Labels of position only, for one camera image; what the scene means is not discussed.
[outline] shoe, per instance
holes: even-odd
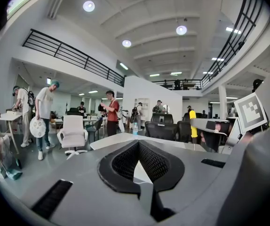
[[[46,150],[49,150],[50,148],[53,148],[53,147],[55,147],[55,145],[54,144],[50,144],[49,146],[46,146]]]
[[[38,159],[41,161],[43,160],[43,152],[39,151]]]
[[[22,148],[25,148],[25,147],[27,147],[28,145],[29,145],[29,143],[27,143],[27,144],[22,143],[22,144],[21,144],[21,147],[22,147]]]

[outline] blue jeans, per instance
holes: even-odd
[[[49,142],[49,139],[48,139],[49,119],[43,119],[42,118],[42,120],[45,122],[45,125],[46,125],[45,135],[43,136],[44,140],[45,140],[45,144],[46,144],[46,146],[50,146],[50,142]],[[38,147],[38,150],[40,152],[42,152],[43,137],[37,138],[37,147]]]

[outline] railing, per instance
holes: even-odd
[[[216,57],[217,60],[214,61],[207,74],[202,78],[202,87],[217,76],[242,48],[250,32],[256,26],[262,4],[263,0],[243,0],[238,18],[227,42]]]
[[[202,80],[155,81],[153,83],[170,90],[200,90],[202,88]]]
[[[124,77],[120,74],[82,51],[42,32],[31,29],[22,46],[59,58],[120,86],[124,86]]]

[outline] black pants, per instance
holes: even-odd
[[[117,121],[108,121],[107,122],[107,132],[108,136],[116,135],[117,131]]]

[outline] yellow cylinder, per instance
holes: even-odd
[[[190,119],[192,118],[196,118],[196,112],[194,110],[190,111]],[[196,138],[198,137],[198,132],[197,132],[197,128],[191,126],[191,137],[192,138]]]

